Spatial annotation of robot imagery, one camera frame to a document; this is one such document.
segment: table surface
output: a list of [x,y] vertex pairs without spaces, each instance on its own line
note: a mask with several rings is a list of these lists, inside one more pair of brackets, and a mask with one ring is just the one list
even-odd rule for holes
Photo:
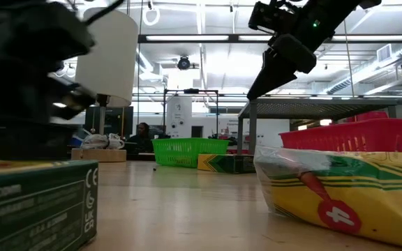
[[268,211],[255,174],[100,164],[98,235],[84,251],[402,250]]

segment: metal table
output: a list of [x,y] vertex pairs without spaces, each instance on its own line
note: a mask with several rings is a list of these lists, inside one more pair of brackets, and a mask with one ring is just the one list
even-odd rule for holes
[[339,119],[364,112],[388,108],[389,117],[396,118],[396,105],[402,99],[317,100],[309,98],[258,98],[248,102],[238,115],[238,154],[243,149],[243,120],[249,121],[249,153],[255,153],[257,119]]

